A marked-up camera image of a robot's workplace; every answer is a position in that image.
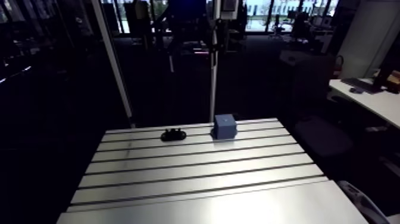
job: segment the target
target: slotted aluminum table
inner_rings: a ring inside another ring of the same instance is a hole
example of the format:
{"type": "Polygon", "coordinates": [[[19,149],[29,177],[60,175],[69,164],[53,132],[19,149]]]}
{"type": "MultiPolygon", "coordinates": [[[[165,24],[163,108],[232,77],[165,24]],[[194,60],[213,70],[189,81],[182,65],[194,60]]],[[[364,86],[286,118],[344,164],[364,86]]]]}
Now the slotted aluminum table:
{"type": "Polygon", "coordinates": [[[224,141],[179,127],[173,142],[171,127],[107,131],[58,223],[366,223],[277,119],[238,121],[224,141]]]}

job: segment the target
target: black chair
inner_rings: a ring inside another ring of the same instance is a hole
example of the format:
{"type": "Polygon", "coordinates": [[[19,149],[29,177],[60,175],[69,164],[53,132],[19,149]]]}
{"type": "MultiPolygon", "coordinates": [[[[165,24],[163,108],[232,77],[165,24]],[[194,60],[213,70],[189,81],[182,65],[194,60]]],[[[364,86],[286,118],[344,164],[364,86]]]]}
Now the black chair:
{"type": "Polygon", "coordinates": [[[334,176],[340,172],[342,157],[353,148],[353,141],[332,115],[340,114],[337,107],[327,100],[335,58],[302,52],[290,57],[294,59],[290,68],[293,82],[284,120],[324,171],[334,176]]]}

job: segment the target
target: computer keyboard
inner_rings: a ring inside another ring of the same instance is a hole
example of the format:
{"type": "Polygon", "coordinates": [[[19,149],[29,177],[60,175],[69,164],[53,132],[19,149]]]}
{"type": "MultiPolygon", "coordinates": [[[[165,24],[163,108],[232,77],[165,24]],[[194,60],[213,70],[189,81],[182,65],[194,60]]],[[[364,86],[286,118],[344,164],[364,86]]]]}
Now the computer keyboard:
{"type": "Polygon", "coordinates": [[[382,92],[383,90],[378,87],[374,86],[372,84],[363,82],[359,79],[351,78],[351,79],[342,79],[342,82],[351,86],[354,86],[358,89],[361,89],[365,92],[368,92],[369,94],[376,94],[378,92],[382,92]]]}

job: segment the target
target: computer mouse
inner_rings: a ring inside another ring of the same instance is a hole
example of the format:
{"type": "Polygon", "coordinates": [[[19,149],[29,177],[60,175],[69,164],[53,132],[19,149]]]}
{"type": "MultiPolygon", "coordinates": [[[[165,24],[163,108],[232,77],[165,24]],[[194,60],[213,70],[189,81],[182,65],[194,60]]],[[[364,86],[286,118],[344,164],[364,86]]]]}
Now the computer mouse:
{"type": "Polygon", "coordinates": [[[352,92],[353,94],[361,94],[364,91],[361,90],[361,89],[357,89],[357,88],[352,87],[352,88],[350,88],[350,92],[352,92]]]}

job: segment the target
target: blue cube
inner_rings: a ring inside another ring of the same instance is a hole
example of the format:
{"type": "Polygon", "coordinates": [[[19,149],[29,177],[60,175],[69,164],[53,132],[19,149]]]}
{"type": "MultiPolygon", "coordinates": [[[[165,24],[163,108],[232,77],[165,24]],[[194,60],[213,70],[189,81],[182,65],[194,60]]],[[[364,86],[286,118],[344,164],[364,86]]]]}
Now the blue cube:
{"type": "Polygon", "coordinates": [[[236,121],[232,114],[215,115],[214,137],[216,139],[235,138],[236,133],[236,121]]]}

